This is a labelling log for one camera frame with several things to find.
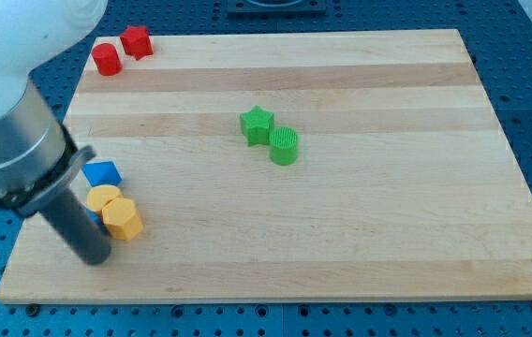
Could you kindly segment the silver flange with black bracket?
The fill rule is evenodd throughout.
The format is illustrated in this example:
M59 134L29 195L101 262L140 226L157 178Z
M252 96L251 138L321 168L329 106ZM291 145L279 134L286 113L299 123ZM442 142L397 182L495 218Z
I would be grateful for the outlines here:
M0 209L29 217L69 190L96 156L77 147L29 81L22 98L0 118Z

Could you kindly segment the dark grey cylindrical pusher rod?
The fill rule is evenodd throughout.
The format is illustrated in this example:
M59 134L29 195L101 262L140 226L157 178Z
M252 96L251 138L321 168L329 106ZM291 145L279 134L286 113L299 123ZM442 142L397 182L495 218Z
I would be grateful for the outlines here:
M111 254L108 238L69 189L50 201L40 213L83 263L98 265Z

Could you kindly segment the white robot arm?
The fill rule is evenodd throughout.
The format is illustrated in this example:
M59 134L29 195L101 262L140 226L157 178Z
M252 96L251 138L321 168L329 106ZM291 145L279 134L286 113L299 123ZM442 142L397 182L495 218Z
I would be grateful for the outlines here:
M87 37L106 0L0 1L0 209L40 213L86 264L111 253L70 184L95 156L78 147L30 73Z

